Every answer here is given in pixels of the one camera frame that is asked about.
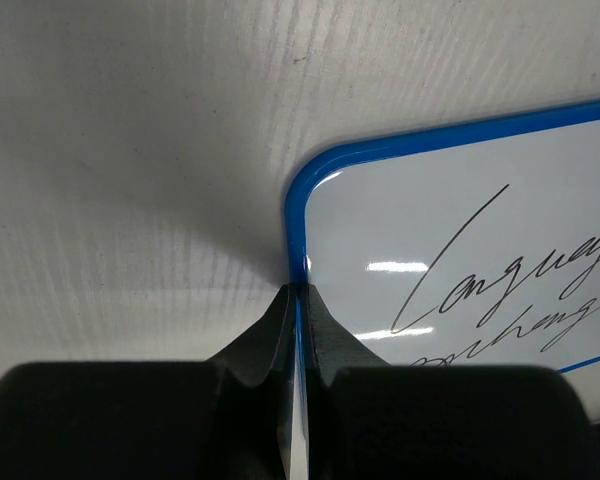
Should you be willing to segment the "blue-framed whiteboard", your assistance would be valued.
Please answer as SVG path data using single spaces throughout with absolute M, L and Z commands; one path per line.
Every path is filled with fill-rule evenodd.
M 285 223 L 298 291 L 388 364 L 546 368 L 600 425 L 600 100 L 333 147 Z

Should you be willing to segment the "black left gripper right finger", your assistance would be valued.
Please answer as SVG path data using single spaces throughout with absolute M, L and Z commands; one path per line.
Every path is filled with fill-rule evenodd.
M 312 479 L 600 479 L 600 425 L 558 373 L 393 366 L 299 290 Z

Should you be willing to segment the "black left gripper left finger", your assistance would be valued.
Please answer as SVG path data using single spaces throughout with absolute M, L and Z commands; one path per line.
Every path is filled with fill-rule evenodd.
M 0 479 L 283 479 L 296 290 L 204 361 L 30 362 L 0 378 Z

